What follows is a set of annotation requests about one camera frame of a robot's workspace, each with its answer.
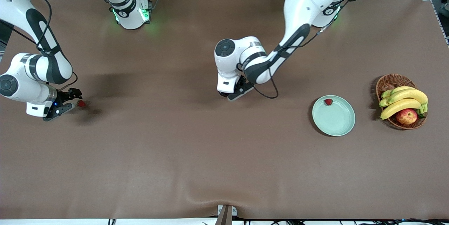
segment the red berry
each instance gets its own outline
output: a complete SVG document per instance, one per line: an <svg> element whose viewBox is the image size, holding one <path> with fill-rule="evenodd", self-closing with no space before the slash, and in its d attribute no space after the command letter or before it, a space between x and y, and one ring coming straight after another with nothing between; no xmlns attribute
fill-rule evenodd
<svg viewBox="0 0 449 225"><path fill-rule="evenodd" d="M86 102L84 102L83 100L79 100L78 101L78 106L79 107L84 107L84 106L86 106Z"/></svg>
<svg viewBox="0 0 449 225"><path fill-rule="evenodd" d="M330 106L330 105L332 105L333 100L325 99L324 102L326 103L326 105Z"/></svg>

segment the plate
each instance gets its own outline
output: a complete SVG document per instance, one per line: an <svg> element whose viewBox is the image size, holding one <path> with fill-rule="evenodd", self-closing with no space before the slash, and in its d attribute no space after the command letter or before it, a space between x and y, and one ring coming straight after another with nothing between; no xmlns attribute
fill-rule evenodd
<svg viewBox="0 0 449 225"><path fill-rule="evenodd" d="M333 100L332 105L326 105L326 99ZM316 126L334 137L348 134L356 123L353 107L345 99L335 95L319 98L313 105L311 114Z"/></svg>

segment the green light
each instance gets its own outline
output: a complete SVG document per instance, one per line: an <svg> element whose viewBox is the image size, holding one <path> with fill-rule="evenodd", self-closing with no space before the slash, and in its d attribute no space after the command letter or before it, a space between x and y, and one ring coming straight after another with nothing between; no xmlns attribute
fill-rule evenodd
<svg viewBox="0 0 449 225"><path fill-rule="evenodd" d="M149 20L149 12L147 10L142 10L142 9L139 8L139 13L141 14L142 19L144 21Z"/></svg>
<svg viewBox="0 0 449 225"><path fill-rule="evenodd" d="M116 20L117 22L119 22L119 18L117 17L117 14L115 13L115 10L114 10L114 9L112 9L112 12L114 13L115 20Z"/></svg>

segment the fruit basket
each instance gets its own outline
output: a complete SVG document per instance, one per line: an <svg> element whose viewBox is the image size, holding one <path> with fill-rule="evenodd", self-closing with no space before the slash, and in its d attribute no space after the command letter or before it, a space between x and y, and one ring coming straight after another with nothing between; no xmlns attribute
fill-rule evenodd
<svg viewBox="0 0 449 225"><path fill-rule="evenodd" d="M388 74L381 77L376 84L376 95L379 102L380 100L382 100L381 95L383 92L390 89L395 89L399 86L410 86L417 89L416 85L406 76L402 76L399 74ZM403 125L399 123L395 117L390 117L387 120L391 124L393 124L393 126L398 127L399 129L417 129L425 123L426 119L427 117L420 118L410 125Z"/></svg>

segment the bunch of bananas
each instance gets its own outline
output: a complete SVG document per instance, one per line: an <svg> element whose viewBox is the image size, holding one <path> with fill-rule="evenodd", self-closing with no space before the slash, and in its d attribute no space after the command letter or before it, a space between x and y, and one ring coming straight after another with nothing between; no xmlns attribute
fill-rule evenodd
<svg viewBox="0 0 449 225"><path fill-rule="evenodd" d="M417 109L420 118L425 117L428 110L428 98L425 93L410 86L399 86L385 91L381 97L379 107L386 107L380 115L383 120L407 108Z"/></svg>

